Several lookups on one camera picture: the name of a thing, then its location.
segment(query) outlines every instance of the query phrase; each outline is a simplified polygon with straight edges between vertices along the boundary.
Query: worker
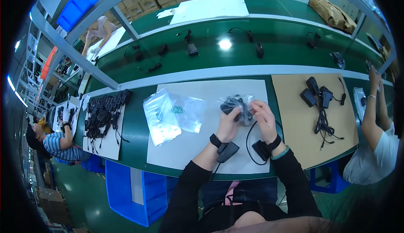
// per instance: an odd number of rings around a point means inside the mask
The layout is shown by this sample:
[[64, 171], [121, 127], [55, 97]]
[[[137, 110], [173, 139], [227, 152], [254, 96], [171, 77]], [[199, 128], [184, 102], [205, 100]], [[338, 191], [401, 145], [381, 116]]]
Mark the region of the worker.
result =
[[111, 37], [111, 33], [115, 30], [117, 30], [118, 27], [109, 22], [108, 18], [106, 16], [101, 16], [97, 21], [92, 23], [88, 28], [87, 36], [86, 36], [86, 42], [84, 44], [84, 49], [81, 55], [85, 58], [87, 56], [87, 51], [88, 48], [90, 47], [91, 43], [91, 38], [96, 36], [99, 38], [103, 38], [103, 41], [101, 44], [91, 50], [91, 53], [98, 53], [100, 49], [104, 46], [104, 44], [108, 41], [108, 39]]
[[47, 118], [46, 116], [44, 116], [42, 119], [39, 119], [38, 116], [35, 116], [33, 118], [33, 122], [35, 124], [38, 124], [42, 127], [43, 132], [45, 132], [46, 134], [51, 134], [54, 131], [49, 127], [48, 123], [47, 123]]
[[28, 126], [25, 137], [29, 147], [38, 150], [38, 152], [46, 151], [51, 156], [67, 162], [88, 160], [92, 154], [73, 144], [72, 132], [68, 123], [69, 110], [67, 108], [63, 110], [62, 117], [59, 121], [63, 124], [65, 133], [45, 134], [38, 124]]
[[[321, 218], [300, 163], [289, 146], [278, 138], [275, 116], [270, 107], [262, 101], [253, 101], [250, 106], [259, 124], [261, 137], [267, 145], [275, 147], [271, 151], [271, 164], [274, 164], [276, 174], [285, 185], [288, 213], [276, 206], [276, 200], [271, 198], [277, 195], [276, 178], [240, 182], [209, 181], [218, 158], [218, 148], [214, 145], [218, 143], [209, 142], [179, 176], [159, 229], [161, 233], [227, 232], [229, 228], [229, 232], [314, 232], [326, 225], [327, 220]], [[237, 132], [234, 119], [239, 113], [240, 108], [236, 107], [229, 115], [221, 114], [215, 133], [221, 143], [228, 143], [234, 138]], [[255, 186], [264, 182], [268, 186]], [[199, 220], [200, 188], [204, 205]]]
[[[394, 170], [400, 142], [394, 123], [387, 114], [381, 74], [376, 73], [373, 66], [369, 71], [369, 80], [371, 93], [367, 97], [368, 103], [361, 125], [367, 146], [359, 147], [343, 170], [346, 181], [359, 185], [376, 183]], [[376, 101], [379, 102], [378, 118], [381, 127], [376, 124]]]

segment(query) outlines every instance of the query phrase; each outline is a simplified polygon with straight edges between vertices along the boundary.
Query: black sleeve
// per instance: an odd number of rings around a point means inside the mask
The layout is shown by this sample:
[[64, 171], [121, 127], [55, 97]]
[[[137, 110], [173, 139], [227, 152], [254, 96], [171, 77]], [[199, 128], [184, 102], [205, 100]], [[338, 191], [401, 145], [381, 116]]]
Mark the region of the black sleeve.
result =
[[198, 231], [198, 190], [209, 180], [211, 173], [193, 161], [188, 163], [179, 176], [159, 232]]
[[276, 175], [285, 185], [288, 215], [322, 217], [310, 190], [310, 182], [291, 149], [277, 160], [272, 160]]

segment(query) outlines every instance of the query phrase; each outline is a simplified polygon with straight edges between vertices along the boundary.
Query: fluorescent light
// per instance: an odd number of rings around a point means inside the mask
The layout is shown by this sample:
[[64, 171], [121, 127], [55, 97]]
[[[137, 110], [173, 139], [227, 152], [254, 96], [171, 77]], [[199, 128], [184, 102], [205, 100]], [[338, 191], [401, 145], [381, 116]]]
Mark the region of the fluorescent light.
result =
[[15, 91], [15, 87], [14, 87], [13, 83], [11, 82], [10, 76], [8, 76], [8, 74], [7, 74], [7, 80], [8, 80], [8, 84], [10, 84], [11, 89], [13, 89], [13, 91]]
[[14, 91], [15, 95], [17, 95], [18, 99], [20, 99], [20, 101], [28, 108], [28, 105], [23, 101], [23, 99], [21, 98], [21, 96], [17, 93], [17, 91]]
[[14, 52], [17, 52], [17, 48], [20, 46], [20, 41], [18, 40], [17, 43], [15, 43], [15, 50]]
[[228, 50], [231, 47], [231, 42], [227, 39], [224, 39], [219, 42], [219, 46], [222, 50]]

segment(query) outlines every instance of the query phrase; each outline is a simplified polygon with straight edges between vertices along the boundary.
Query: wrist strap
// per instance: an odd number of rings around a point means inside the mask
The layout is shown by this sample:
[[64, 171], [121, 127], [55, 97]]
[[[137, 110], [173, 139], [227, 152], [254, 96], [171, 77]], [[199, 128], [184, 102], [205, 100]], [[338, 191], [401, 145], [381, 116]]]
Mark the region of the wrist strap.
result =
[[276, 139], [270, 143], [269, 145], [265, 146], [265, 149], [268, 150], [269, 152], [272, 152], [273, 149], [275, 149], [276, 147], [278, 147], [278, 145], [280, 144], [282, 140], [280, 139], [280, 136], [277, 135]]
[[214, 133], [210, 136], [209, 139], [210, 142], [217, 148], [219, 148], [222, 145], [222, 142], [217, 138], [217, 136]]

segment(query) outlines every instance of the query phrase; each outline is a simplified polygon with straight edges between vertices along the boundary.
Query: blue striped shirt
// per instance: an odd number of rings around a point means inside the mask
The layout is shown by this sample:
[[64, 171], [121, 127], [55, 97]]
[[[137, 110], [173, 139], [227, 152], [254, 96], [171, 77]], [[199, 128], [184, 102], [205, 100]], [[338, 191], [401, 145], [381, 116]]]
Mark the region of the blue striped shirt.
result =
[[78, 149], [77, 148], [67, 148], [65, 150], [60, 149], [60, 138], [65, 137], [62, 132], [55, 132], [48, 134], [43, 140], [43, 144], [48, 153], [55, 156], [61, 160], [66, 161], [78, 161]]

